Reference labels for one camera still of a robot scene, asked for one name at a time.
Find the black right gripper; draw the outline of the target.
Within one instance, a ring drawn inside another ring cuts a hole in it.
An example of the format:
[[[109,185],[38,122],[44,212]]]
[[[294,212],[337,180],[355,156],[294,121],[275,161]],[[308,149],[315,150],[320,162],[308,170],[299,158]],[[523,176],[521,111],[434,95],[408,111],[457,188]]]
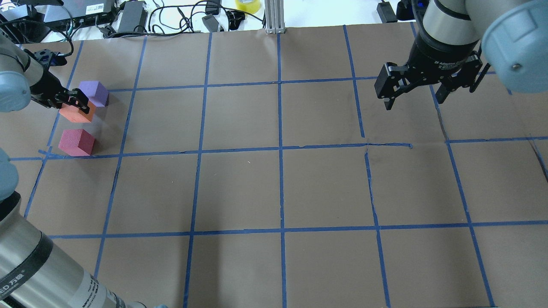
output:
[[[470,88],[483,63],[474,50],[478,41],[465,45],[450,45],[427,34],[418,34],[409,59],[403,66],[393,62],[383,64],[374,84],[378,99],[391,110],[397,97],[411,91],[411,86],[441,83],[436,92],[438,104],[458,88]]]

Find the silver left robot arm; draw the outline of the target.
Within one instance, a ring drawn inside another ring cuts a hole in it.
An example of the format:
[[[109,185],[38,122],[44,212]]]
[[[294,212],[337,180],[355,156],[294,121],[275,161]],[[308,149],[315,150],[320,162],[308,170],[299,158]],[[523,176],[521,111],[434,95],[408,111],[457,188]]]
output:
[[[51,66],[67,54],[29,51],[1,35],[1,112],[74,107],[90,115],[93,105],[80,89],[67,89]],[[144,308],[128,302],[84,269],[50,236],[22,214],[19,171],[1,151],[1,306],[3,308]]]

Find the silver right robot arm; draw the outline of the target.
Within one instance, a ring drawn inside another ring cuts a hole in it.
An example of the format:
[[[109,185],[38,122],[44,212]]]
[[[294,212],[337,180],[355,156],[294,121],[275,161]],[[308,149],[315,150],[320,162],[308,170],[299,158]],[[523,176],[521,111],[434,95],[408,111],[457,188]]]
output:
[[[402,94],[439,84],[443,103],[459,88],[473,93],[489,68],[512,92],[547,91],[545,0],[402,0],[397,19],[414,19],[417,35],[402,66],[387,62],[374,88],[392,109]]]

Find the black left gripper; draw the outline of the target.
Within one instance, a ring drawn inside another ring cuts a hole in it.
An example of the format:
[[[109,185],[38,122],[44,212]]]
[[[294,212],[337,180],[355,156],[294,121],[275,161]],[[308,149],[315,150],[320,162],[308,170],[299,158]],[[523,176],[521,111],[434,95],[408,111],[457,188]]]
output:
[[[31,98],[46,108],[61,109],[63,104],[76,107],[84,114],[89,114],[89,99],[82,90],[68,90],[60,80],[49,71],[43,71],[41,77],[30,85]]]

